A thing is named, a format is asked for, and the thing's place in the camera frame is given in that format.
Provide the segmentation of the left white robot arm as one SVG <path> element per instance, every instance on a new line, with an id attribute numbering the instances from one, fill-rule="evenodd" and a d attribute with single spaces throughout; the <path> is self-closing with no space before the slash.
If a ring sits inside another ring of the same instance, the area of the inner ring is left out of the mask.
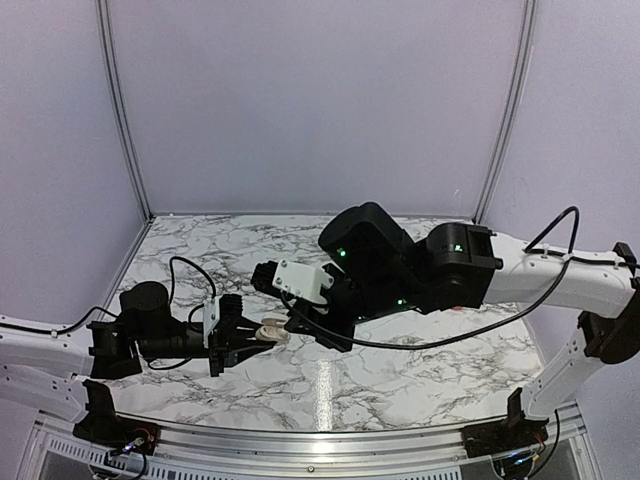
<path id="1" fill-rule="evenodd" d="M 106 445 L 125 438 L 108 380 L 141 373 L 154 360 L 204 360 L 212 377 L 286 342 L 280 320 L 244 317 L 240 296 L 197 307 L 199 322 L 172 315 L 167 288 L 147 281 L 120 296 L 110 321 L 83 318 L 71 326 L 1 322 L 1 395 L 77 423 Z"/>

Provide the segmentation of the white earbuds charging case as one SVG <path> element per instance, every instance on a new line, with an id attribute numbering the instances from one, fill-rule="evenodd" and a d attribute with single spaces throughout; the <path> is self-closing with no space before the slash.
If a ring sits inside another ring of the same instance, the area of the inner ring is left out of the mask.
<path id="1" fill-rule="evenodd" d="M 291 334 L 285 329 L 285 318 L 265 317 L 255 332 L 255 338 L 261 341 L 283 345 L 289 342 Z"/>

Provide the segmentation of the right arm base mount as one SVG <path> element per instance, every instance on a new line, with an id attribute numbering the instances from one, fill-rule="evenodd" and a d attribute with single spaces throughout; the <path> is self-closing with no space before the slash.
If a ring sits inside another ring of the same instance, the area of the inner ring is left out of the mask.
<path id="1" fill-rule="evenodd" d="M 485 421 L 462 428 L 464 449 L 469 458 L 496 455 L 534 445 L 547 440 L 549 419 L 531 420 L 525 417 L 522 389 L 517 388 L 507 400 L 507 416 L 502 420 Z"/>

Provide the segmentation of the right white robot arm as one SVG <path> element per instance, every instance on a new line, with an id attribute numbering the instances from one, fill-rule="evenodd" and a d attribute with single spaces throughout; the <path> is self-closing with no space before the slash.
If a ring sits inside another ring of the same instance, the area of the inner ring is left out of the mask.
<path id="1" fill-rule="evenodd" d="M 330 263 L 282 260 L 273 286 L 309 334 L 333 349 L 355 344 L 358 323 L 414 310 L 523 303 L 576 309 L 578 325 L 544 370 L 509 399 L 495 438 L 515 448 L 591 375 L 639 351 L 639 269 L 626 245 L 603 253 L 559 249 L 456 222 L 415 241 L 378 204 L 338 214 L 321 232 Z"/>

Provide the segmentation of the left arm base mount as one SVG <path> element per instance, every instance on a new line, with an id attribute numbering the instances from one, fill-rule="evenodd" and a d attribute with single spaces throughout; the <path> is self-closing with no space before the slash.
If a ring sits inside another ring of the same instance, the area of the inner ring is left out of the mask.
<path id="1" fill-rule="evenodd" d="M 111 448 L 124 448 L 141 438 L 141 451 L 145 455 L 154 453 L 161 432 L 158 424 L 117 414 L 111 391 L 106 385 L 85 380 L 83 386 L 87 400 L 84 402 L 84 416 L 73 427 L 76 438 Z"/>

